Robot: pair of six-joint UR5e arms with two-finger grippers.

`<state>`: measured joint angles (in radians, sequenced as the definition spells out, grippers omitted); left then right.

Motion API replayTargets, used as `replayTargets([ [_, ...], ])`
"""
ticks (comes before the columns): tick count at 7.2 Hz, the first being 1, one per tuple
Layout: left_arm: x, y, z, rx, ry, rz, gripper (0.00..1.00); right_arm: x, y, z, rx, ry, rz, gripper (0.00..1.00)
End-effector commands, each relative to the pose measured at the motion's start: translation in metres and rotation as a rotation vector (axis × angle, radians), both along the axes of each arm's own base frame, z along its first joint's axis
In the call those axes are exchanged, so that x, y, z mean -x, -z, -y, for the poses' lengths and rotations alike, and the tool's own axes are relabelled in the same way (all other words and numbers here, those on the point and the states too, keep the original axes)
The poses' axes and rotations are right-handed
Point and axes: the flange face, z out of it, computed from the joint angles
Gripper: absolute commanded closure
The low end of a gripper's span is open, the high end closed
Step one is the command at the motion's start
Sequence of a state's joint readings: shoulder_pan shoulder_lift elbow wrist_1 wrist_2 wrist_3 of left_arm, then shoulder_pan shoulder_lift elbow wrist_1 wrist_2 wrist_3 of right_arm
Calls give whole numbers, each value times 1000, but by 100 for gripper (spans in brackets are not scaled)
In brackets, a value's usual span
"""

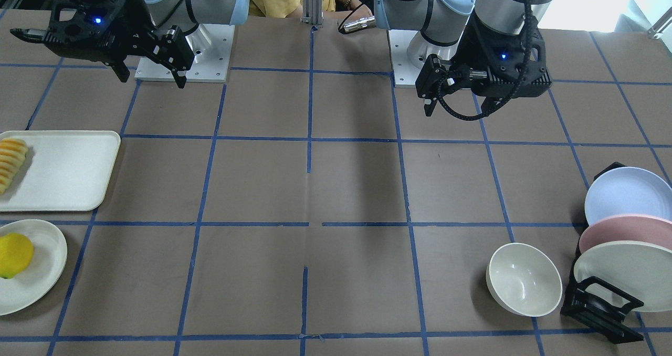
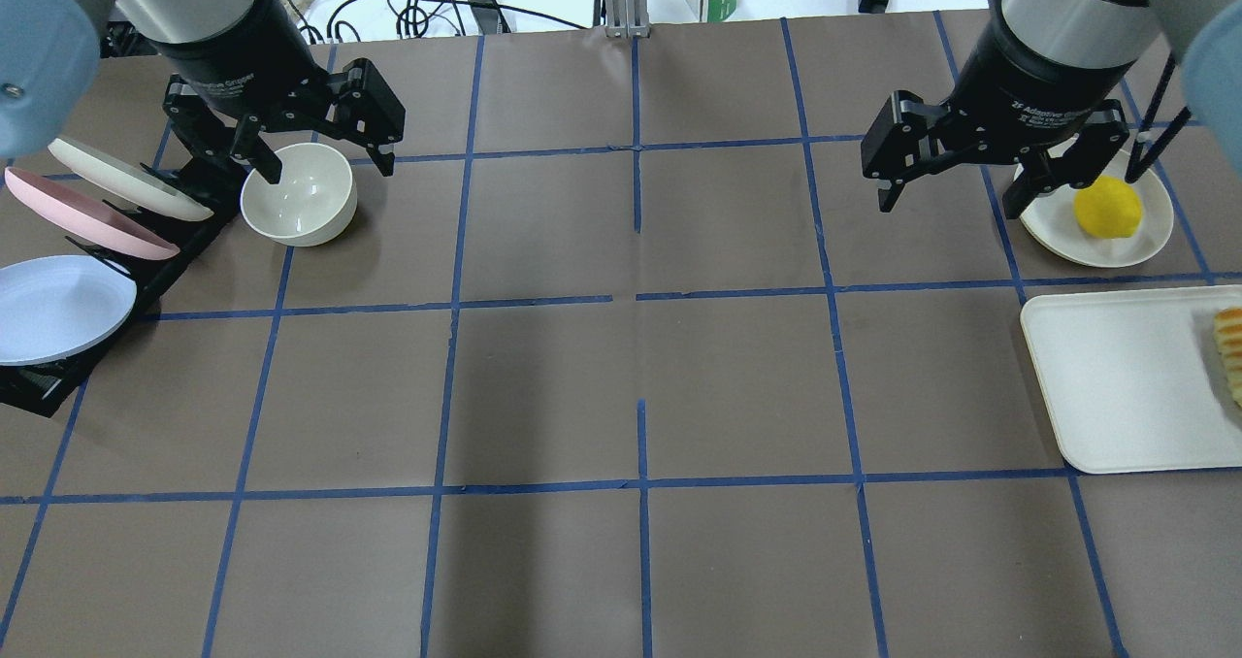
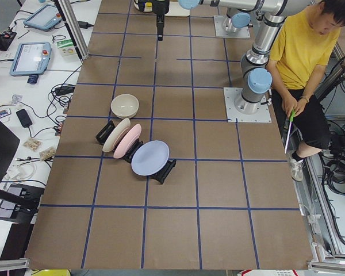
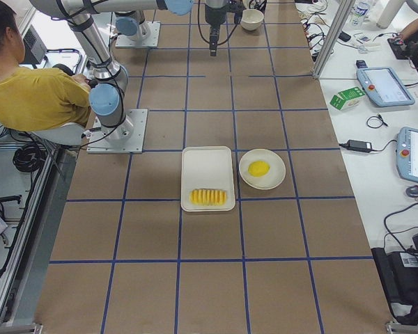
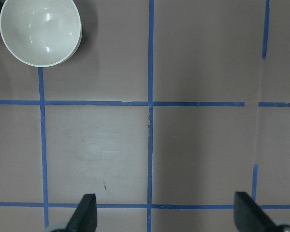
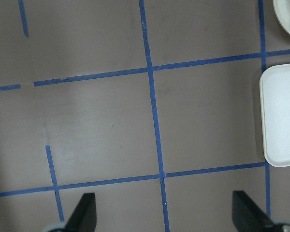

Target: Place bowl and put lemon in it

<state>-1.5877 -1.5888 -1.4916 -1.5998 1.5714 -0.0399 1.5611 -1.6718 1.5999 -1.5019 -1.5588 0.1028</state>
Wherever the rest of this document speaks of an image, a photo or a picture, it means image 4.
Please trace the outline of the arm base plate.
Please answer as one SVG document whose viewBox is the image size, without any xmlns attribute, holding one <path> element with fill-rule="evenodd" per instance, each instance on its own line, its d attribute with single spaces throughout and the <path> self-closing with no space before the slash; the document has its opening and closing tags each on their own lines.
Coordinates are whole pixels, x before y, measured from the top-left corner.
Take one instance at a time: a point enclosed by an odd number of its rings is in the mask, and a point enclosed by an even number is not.
<svg viewBox="0 0 418 334">
<path fill-rule="evenodd" d="M 116 21 L 118 37 L 115 46 L 119 49 L 156 48 L 160 27 L 160 22 L 138 23 L 136 20 L 119 19 Z"/>
<path fill-rule="evenodd" d="M 144 138 L 148 118 L 147 109 L 126 109 L 125 120 L 117 128 L 101 125 L 96 116 L 93 126 L 99 130 L 92 132 L 86 151 L 89 154 L 140 154 L 144 148 Z"/>
</svg>

